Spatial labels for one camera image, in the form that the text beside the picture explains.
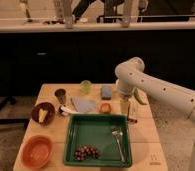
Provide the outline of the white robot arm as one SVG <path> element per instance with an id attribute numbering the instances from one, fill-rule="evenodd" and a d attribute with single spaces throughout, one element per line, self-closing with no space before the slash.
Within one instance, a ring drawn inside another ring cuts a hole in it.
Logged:
<path id="1" fill-rule="evenodd" d="M 195 122 L 195 91 L 149 76 L 144 73 L 145 64 L 139 57 L 133 57 L 118 64 L 115 75 L 118 78 L 117 93 L 121 99 L 133 96 L 133 90 L 139 88 L 155 99 L 168 103 L 176 110 L 187 114 Z M 195 140 L 189 171 L 195 171 Z"/>

